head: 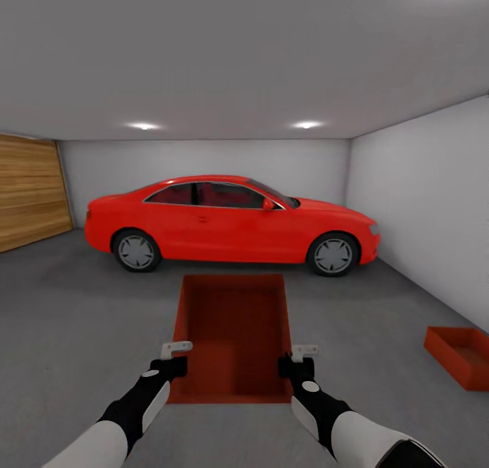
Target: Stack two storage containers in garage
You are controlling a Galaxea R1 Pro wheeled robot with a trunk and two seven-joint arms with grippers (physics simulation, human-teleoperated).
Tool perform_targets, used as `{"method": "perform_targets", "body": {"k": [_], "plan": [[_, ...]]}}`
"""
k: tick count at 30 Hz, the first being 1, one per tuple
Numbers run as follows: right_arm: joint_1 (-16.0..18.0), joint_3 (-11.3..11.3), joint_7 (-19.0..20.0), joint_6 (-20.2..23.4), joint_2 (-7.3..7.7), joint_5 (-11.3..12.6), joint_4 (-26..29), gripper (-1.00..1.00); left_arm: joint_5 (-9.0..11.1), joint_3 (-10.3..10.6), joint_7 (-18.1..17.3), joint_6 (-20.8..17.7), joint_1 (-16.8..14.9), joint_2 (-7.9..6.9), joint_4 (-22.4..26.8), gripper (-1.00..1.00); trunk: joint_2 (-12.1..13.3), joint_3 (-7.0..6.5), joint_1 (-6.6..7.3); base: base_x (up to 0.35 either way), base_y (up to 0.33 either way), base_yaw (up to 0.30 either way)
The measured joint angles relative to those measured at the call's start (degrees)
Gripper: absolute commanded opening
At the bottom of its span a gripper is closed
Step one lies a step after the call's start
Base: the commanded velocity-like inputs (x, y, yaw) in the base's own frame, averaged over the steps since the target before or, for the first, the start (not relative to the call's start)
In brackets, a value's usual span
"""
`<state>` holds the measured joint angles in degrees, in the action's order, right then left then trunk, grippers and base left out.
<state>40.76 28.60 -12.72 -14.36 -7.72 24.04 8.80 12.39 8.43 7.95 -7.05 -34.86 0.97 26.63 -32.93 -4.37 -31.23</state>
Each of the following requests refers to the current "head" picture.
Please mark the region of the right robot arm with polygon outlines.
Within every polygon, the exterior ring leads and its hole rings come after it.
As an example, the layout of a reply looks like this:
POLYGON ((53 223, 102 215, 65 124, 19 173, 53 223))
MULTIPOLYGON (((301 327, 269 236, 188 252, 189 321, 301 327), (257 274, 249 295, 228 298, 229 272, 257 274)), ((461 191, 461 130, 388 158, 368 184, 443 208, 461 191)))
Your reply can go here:
POLYGON ((292 345, 278 358, 280 378, 290 378, 297 420, 326 447, 342 468, 448 468, 426 446, 405 433, 377 424, 344 401, 324 393, 314 380, 318 345, 292 345))

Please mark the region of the storage box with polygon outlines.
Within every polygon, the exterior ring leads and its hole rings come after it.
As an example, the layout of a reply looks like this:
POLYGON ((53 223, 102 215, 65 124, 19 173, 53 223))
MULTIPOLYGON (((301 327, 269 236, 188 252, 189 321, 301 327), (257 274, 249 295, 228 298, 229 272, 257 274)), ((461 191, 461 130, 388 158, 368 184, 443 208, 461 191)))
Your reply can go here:
POLYGON ((467 391, 489 392, 489 337, 477 329, 429 327, 423 345, 445 370, 467 391), (459 351, 469 350, 466 357, 459 351))
POLYGON ((291 356, 283 274, 184 274, 173 342, 187 375, 166 403, 291 403, 278 358, 291 356))

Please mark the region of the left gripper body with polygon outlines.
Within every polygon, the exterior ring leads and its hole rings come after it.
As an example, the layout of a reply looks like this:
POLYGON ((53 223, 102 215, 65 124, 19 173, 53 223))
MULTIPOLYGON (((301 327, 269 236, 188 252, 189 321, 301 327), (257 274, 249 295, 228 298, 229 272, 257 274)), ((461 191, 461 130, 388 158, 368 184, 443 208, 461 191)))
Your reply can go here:
POLYGON ((184 377, 187 375, 187 356, 183 357, 173 357, 170 360, 154 359, 151 362, 151 368, 167 366, 172 373, 172 379, 184 377))

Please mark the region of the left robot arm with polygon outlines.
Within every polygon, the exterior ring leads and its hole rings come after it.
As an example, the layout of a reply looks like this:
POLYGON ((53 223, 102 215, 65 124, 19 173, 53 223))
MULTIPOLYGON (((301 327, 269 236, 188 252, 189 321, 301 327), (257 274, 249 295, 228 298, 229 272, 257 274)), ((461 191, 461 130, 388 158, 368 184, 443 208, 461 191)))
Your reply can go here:
POLYGON ((169 398, 170 383, 187 375, 187 356, 173 353, 192 349, 190 341, 163 344, 161 359, 141 374, 136 386, 71 446, 42 468, 122 468, 135 443, 141 439, 169 398))

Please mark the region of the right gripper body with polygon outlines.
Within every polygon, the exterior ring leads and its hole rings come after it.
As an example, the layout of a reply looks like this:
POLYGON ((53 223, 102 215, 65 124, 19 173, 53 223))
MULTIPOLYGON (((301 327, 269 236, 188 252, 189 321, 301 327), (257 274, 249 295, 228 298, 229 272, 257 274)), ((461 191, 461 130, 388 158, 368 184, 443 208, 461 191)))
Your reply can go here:
POLYGON ((278 358, 278 374, 280 378, 290 378, 292 381, 292 376, 298 370, 304 370, 310 376, 314 378, 314 361, 312 357, 304 357, 302 363, 294 363, 291 357, 287 355, 286 357, 278 358))

